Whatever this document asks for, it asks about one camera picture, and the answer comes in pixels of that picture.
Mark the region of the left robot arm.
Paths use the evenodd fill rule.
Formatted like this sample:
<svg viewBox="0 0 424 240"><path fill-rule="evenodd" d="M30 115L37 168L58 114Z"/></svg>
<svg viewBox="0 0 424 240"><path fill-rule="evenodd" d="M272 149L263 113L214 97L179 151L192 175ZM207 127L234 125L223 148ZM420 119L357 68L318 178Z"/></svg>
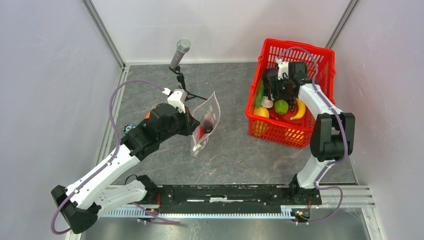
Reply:
<svg viewBox="0 0 424 240"><path fill-rule="evenodd" d="M136 180L112 191L106 188L128 169L159 149L162 142L175 135L190 136L200 126L188 107L179 109L168 103L158 104L137 126L120 140L113 152L85 176L68 185L57 185L51 196L57 206L50 224L55 229L58 215L68 224L68 231L80 234L88 230L104 213L132 202L153 203L157 190Z"/></svg>

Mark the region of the clear dotted zip bag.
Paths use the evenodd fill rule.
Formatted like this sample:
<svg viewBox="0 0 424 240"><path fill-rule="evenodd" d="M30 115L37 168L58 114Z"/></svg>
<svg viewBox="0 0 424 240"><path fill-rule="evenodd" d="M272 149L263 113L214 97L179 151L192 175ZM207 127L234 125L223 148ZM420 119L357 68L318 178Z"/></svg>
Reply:
<svg viewBox="0 0 424 240"><path fill-rule="evenodd" d="M221 107L215 91L193 111L192 116L199 121L199 126L191 136L190 155L197 157L207 145L210 135L217 128L221 119Z"/></svg>

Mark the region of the dark red grape bunch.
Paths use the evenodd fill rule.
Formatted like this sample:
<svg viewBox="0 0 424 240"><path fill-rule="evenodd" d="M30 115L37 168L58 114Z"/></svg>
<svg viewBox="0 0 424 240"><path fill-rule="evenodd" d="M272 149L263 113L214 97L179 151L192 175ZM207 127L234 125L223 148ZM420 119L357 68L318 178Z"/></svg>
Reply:
<svg viewBox="0 0 424 240"><path fill-rule="evenodd" d="M292 99L289 99L287 103L288 103L289 111L293 113L297 106L297 100L295 98L292 98Z"/></svg>

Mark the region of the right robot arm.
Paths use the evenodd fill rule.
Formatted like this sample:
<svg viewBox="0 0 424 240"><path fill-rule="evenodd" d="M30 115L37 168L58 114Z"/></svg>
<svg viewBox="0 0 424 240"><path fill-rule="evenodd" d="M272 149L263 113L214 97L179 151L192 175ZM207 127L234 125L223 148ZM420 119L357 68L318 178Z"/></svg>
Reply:
<svg viewBox="0 0 424 240"><path fill-rule="evenodd" d="M355 116L344 112L324 94L316 78L307 76L303 61L278 60L263 75L268 95L274 100L297 98L312 114L315 125L310 139L311 156L289 185L289 199L302 204L314 197L328 170L353 152Z"/></svg>

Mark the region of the red apple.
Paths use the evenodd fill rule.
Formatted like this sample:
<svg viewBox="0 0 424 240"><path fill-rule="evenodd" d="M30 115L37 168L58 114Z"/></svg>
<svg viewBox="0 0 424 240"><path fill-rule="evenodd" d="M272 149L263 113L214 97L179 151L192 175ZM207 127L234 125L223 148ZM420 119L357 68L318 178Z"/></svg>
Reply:
<svg viewBox="0 0 424 240"><path fill-rule="evenodd" d="M207 133L206 133L206 131L205 131L205 128L204 128L204 126L203 125L200 125L196 130L195 130L195 133L194 133L194 140L196 141L196 142L200 142L200 141L202 141L203 139L205 139L206 138L206 135L207 135Z"/></svg>

